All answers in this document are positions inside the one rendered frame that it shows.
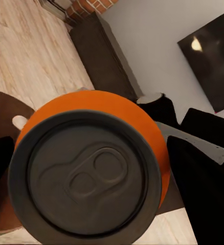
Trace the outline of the trash can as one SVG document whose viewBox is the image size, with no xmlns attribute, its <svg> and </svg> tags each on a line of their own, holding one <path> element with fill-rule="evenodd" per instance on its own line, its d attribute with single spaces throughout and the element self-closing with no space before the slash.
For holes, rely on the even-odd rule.
<svg viewBox="0 0 224 245">
<path fill-rule="evenodd" d="M 21 115 L 30 120 L 33 114 L 36 114 L 36 110 L 31 106 L 0 91 L 0 138 L 11 136 L 15 148 L 21 130 L 14 125 L 13 118 Z M 8 170 L 9 166 L 0 179 L 0 236 L 24 228 L 10 201 Z"/>
</svg>

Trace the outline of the can of soda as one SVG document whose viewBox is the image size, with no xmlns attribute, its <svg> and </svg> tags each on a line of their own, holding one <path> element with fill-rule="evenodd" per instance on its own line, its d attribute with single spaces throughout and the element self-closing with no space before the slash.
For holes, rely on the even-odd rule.
<svg viewBox="0 0 224 245">
<path fill-rule="evenodd" d="M 30 116 L 8 191 L 19 222 L 43 245 L 131 245 L 163 203 L 170 169 L 167 143 L 146 111 L 83 90 Z"/>
</svg>

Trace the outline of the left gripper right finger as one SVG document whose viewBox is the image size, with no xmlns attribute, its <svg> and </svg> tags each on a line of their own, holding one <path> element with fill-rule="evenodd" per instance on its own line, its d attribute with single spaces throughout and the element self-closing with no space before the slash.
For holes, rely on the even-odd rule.
<svg viewBox="0 0 224 245">
<path fill-rule="evenodd" d="M 169 136 L 167 148 L 198 245 L 224 245 L 224 168 L 186 140 Z"/>
</svg>

